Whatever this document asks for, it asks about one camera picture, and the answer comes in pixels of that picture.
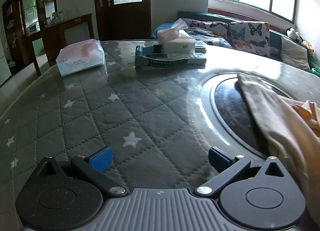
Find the sofa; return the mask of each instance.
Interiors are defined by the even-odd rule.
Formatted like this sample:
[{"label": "sofa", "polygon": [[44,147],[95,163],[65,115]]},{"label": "sofa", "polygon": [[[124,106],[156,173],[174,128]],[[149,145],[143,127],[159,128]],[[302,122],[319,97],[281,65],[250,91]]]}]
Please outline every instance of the sofa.
[{"label": "sofa", "polygon": [[[224,22],[227,24],[229,24],[231,22],[240,21],[240,20],[228,17],[228,16],[217,15],[217,14],[178,11],[177,19],[180,19],[180,18],[189,18],[189,19],[194,19],[194,20],[198,20],[198,21],[217,21],[217,22]],[[165,22],[165,23],[161,24],[152,33],[151,38],[156,39],[157,38],[156,34],[157,34],[158,30],[170,28],[172,26],[172,24],[173,24],[173,22]],[[269,30],[269,32],[270,32],[270,52],[271,52],[270,58],[273,60],[282,62],[281,57],[280,57],[280,52],[281,52],[281,47],[282,47],[281,37],[286,37],[289,40],[291,40],[291,39],[288,36],[283,35],[281,33],[278,33],[276,31],[273,31],[273,30]],[[308,49],[307,49],[307,53],[308,53],[308,58],[310,56],[312,56],[312,53]]]}]

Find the silver screw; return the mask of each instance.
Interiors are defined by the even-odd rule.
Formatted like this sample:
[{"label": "silver screw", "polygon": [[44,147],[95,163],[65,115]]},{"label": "silver screw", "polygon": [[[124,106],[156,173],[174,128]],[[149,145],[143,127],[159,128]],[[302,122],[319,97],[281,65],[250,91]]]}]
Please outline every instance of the silver screw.
[{"label": "silver screw", "polygon": [[212,192],[212,189],[207,186],[201,186],[196,189],[196,192],[202,195],[208,195]]},{"label": "silver screw", "polygon": [[121,194],[123,194],[124,192],[125,192],[125,188],[119,187],[119,186],[117,186],[117,187],[112,187],[112,188],[110,189],[110,193],[115,194],[115,195],[121,195]]}]

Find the stuffed toy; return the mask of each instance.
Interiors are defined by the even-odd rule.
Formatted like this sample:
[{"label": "stuffed toy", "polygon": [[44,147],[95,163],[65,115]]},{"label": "stuffed toy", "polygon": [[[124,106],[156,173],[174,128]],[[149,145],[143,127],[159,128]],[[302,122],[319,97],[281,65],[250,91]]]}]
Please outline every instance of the stuffed toy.
[{"label": "stuffed toy", "polygon": [[296,32],[292,27],[287,29],[287,35],[288,37],[293,40],[294,42],[300,43],[302,44],[303,39],[300,36],[300,34],[298,32]]}]

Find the butterfly pillow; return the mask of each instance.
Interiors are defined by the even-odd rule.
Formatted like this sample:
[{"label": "butterfly pillow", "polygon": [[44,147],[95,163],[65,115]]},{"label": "butterfly pillow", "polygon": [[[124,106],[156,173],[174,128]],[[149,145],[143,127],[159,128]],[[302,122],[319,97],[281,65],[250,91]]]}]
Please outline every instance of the butterfly pillow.
[{"label": "butterfly pillow", "polygon": [[236,50],[270,57],[268,22],[231,22],[229,28]]},{"label": "butterfly pillow", "polygon": [[201,22],[189,18],[182,18],[189,26],[188,30],[203,32],[213,37],[227,38],[228,24],[223,22]]}]

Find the microwave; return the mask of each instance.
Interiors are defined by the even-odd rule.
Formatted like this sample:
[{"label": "microwave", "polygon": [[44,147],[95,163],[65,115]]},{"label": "microwave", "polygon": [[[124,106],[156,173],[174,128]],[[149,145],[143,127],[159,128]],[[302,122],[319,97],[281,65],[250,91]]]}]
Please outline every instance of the microwave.
[{"label": "microwave", "polygon": [[40,27],[39,27],[39,21],[31,24],[30,26],[27,27],[27,34],[31,34],[33,32],[37,32],[40,31]]}]

